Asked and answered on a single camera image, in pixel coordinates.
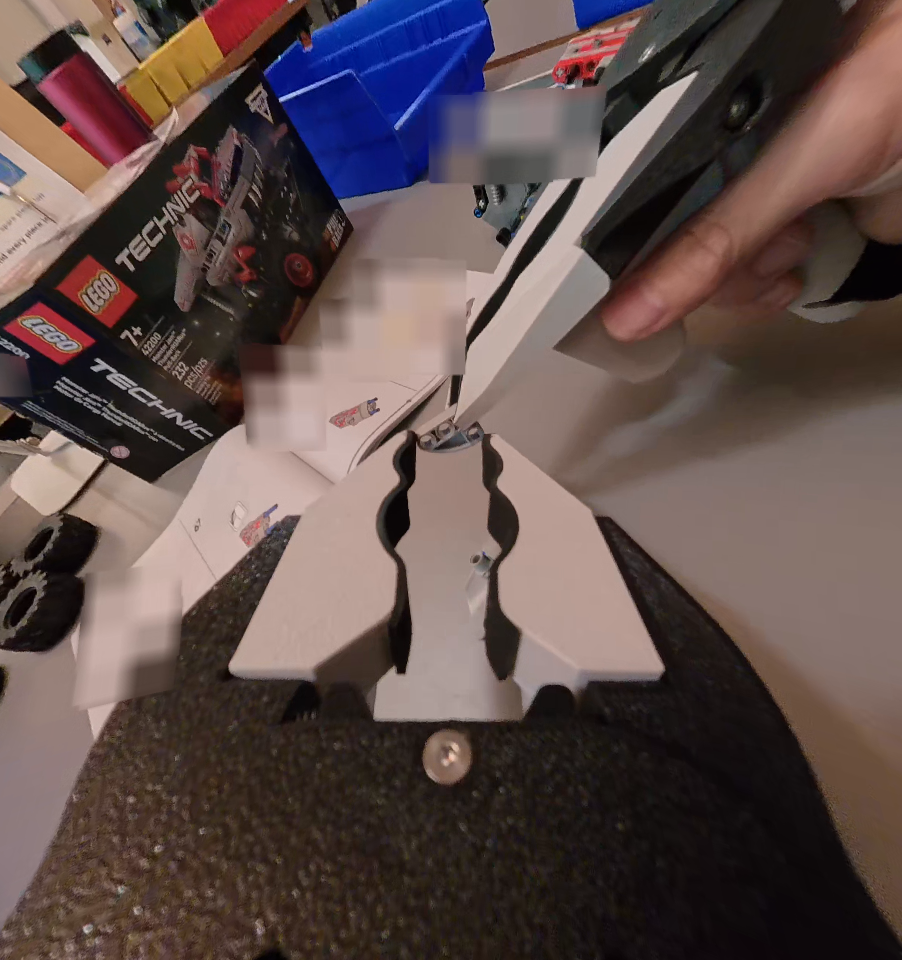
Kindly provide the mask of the white printed paper sheet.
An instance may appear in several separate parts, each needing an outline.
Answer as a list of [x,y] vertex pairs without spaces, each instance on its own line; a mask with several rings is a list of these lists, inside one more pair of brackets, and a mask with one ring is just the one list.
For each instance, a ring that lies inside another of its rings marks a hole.
[[78,188],[0,130],[0,284],[84,204]]

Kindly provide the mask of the person's right hand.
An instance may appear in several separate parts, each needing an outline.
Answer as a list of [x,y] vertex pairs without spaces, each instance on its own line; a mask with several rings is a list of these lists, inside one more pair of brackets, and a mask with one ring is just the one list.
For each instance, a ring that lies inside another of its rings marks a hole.
[[850,45],[757,160],[610,293],[610,336],[640,341],[707,304],[790,306],[807,214],[824,202],[846,202],[860,234],[902,244],[902,1],[852,14]]

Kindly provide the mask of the red toy vehicle model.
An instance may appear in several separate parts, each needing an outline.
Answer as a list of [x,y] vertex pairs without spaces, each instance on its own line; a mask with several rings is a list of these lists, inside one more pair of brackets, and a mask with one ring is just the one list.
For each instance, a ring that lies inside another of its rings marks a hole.
[[630,17],[611,27],[591,30],[572,39],[553,66],[553,84],[574,88],[596,83],[638,23],[639,18]]

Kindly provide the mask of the pink tumbler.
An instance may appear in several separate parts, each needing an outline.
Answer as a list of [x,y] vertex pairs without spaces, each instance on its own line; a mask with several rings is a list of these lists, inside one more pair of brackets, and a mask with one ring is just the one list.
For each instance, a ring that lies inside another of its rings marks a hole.
[[151,128],[81,49],[44,76],[37,89],[106,166],[122,162],[154,140]]

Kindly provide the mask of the red storage box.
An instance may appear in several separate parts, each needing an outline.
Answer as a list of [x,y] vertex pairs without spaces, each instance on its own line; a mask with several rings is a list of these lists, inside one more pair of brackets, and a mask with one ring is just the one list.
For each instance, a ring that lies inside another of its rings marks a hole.
[[255,30],[276,15],[292,11],[296,2],[215,1],[206,2],[199,16],[207,24],[223,55],[238,49]]

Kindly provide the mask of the white instruction booklet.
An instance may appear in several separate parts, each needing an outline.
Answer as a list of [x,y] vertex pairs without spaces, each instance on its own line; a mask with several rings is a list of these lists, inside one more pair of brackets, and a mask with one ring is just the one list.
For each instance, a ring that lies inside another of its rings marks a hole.
[[332,381],[323,449],[252,448],[243,427],[212,448],[176,518],[174,568],[184,609],[208,593],[276,523],[298,517],[337,484],[404,417],[443,385],[444,376],[408,374],[381,382]]

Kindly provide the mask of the white plastic bottle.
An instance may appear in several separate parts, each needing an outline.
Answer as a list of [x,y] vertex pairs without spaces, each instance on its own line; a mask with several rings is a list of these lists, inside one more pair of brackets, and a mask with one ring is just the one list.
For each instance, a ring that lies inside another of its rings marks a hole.
[[111,1],[110,6],[114,27],[138,62],[146,61],[164,45],[166,40],[151,2]]

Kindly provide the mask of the yellow storage box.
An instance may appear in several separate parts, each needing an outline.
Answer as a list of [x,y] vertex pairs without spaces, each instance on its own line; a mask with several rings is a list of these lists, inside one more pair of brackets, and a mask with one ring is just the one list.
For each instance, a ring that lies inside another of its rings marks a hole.
[[199,16],[118,83],[132,110],[152,128],[198,90],[224,61],[206,20]]

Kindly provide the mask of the grey desk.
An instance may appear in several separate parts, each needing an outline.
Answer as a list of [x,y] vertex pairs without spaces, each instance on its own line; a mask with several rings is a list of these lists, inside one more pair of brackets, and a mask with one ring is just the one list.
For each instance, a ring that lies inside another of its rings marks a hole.
[[[356,257],[503,251],[469,191],[426,183],[344,201]],[[751,660],[788,715],[859,871],[902,936],[902,297],[817,325],[701,310],[666,376],[628,385],[562,356],[492,429],[607,513]],[[189,491],[115,467],[74,504],[130,566]],[[0,929],[56,831],[95,734],[74,656],[0,651]]]

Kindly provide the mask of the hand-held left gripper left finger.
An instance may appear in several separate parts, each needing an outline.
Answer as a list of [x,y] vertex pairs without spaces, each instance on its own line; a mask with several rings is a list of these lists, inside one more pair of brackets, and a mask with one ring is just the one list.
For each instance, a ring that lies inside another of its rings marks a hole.
[[407,670],[412,621],[397,545],[409,532],[416,435],[402,432],[301,516],[230,672],[374,685]]

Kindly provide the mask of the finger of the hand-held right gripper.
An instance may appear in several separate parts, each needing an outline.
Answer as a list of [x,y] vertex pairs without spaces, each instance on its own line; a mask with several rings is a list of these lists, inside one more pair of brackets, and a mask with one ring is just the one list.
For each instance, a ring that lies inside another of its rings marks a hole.
[[606,296],[610,293],[614,277],[623,269],[600,264],[598,228],[610,226],[611,214],[624,211],[627,192],[641,183],[649,185],[650,162],[665,144],[665,133],[680,109],[690,105],[688,91],[696,81],[693,71],[657,92],[601,150],[594,175],[554,181],[543,188],[495,271],[490,291],[475,304],[467,353],[512,289],[529,285],[571,247],[580,248],[607,274]]
[[609,288],[607,274],[572,246],[529,285],[512,289],[468,350],[455,424],[468,428],[479,422],[549,353],[633,383],[668,371],[685,348],[683,325],[641,341],[617,341],[607,333],[599,310]]

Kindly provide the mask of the small grey toy brick connector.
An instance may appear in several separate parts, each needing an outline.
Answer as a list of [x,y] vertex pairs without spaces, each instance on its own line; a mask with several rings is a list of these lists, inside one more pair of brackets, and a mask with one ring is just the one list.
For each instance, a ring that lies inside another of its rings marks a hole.
[[483,437],[484,432],[477,423],[461,428],[452,420],[446,419],[429,431],[417,435],[417,446],[425,453],[447,453],[479,446]]

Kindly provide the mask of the dark toy vehicle chassis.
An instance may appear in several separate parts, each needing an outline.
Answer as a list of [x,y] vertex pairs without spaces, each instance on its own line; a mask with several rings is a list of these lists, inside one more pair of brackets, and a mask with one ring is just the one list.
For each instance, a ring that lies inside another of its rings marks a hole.
[[506,248],[536,202],[540,182],[517,184],[476,184],[474,217],[490,225],[496,241]]

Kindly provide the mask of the dark cylindrical container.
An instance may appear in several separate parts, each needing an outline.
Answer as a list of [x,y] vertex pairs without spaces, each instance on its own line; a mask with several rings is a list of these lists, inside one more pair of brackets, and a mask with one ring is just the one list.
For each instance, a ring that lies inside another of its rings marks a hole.
[[35,86],[83,51],[68,30],[57,30],[23,54],[18,66]]

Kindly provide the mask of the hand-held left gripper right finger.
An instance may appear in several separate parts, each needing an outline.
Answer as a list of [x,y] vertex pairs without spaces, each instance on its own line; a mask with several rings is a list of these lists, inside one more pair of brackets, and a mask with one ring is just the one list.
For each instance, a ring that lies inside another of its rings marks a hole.
[[593,512],[497,435],[482,439],[488,534],[483,641],[522,694],[656,683],[661,656]]

